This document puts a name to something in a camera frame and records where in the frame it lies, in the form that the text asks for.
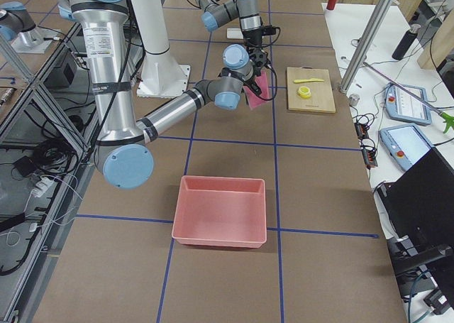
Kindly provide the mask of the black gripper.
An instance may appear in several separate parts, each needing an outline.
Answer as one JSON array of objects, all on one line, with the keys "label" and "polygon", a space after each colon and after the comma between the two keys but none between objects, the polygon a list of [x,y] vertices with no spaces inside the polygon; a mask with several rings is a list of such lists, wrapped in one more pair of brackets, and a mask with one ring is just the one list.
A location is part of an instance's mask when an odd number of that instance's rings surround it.
[{"label": "black gripper", "polygon": [[261,73],[259,67],[249,60],[246,65],[244,77],[244,92],[246,96],[266,96],[267,95],[267,75]]},{"label": "black gripper", "polygon": [[243,30],[243,42],[250,60],[255,67],[264,67],[269,59],[265,48],[270,44],[263,43],[264,36],[279,35],[279,27],[273,25],[260,26],[254,29]]}]

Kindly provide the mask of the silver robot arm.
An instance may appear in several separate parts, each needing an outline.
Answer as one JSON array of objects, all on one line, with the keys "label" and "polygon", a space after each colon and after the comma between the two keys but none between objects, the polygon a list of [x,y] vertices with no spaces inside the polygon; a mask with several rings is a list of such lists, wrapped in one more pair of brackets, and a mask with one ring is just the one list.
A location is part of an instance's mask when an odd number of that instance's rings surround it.
[{"label": "silver robot arm", "polygon": [[262,68],[271,68],[270,60],[264,51],[266,45],[263,38],[279,35],[280,28],[263,23],[258,0],[195,0],[195,2],[203,11],[201,20],[210,32],[238,19],[245,49],[256,72],[260,74]]},{"label": "silver robot arm", "polygon": [[[209,31],[239,20],[243,44],[223,52],[223,69],[214,80],[187,86],[189,67],[170,54],[162,0],[59,0],[60,15],[79,23],[99,117],[88,158],[111,185],[141,186],[151,176],[154,159],[147,144],[203,106],[234,110],[244,88],[262,94],[257,81],[264,66],[264,25],[258,0],[195,0]],[[134,66],[123,27],[138,26],[144,61],[139,91],[167,97],[141,119],[133,106]]]}]

